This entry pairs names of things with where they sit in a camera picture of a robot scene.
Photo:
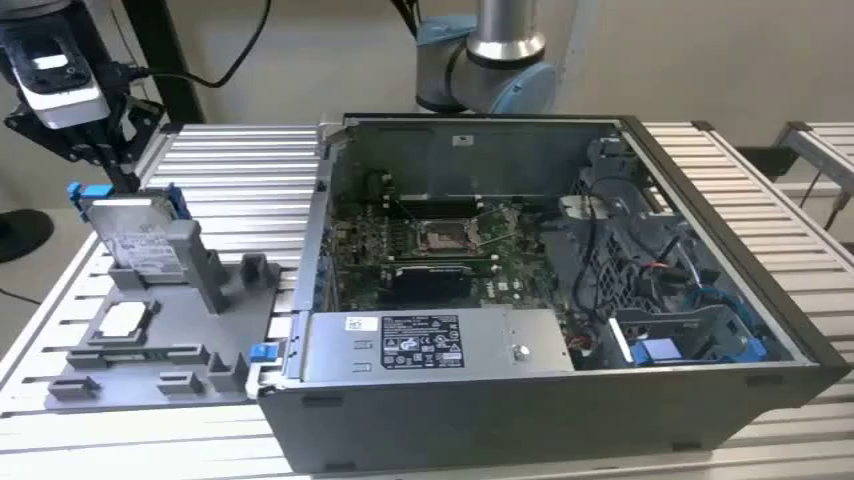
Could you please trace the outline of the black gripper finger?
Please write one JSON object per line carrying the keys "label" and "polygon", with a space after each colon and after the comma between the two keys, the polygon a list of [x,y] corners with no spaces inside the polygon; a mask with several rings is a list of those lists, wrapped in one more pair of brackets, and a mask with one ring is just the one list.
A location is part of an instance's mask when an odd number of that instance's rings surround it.
{"label": "black gripper finger", "polygon": [[159,129],[165,110],[161,104],[137,98],[128,98],[127,106],[127,120],[133,127],[133,133],[128,137],[121,153],[124,165],[129,167],[128,172],[123,174],[125,186],[121,191],[136,192],[140,187],[140,179],[135,173],[135,166]]}
{"label": "black gripper finger", "polygon": [[33,109],[20,102],[4,118],[4,125],[18,135],[69,162],[85,161],[100,167],[119,192],[127,191],[127,173],[121,168],[123,137],[120,117],[111,113],[104,119],[58,129],[48,128]]}

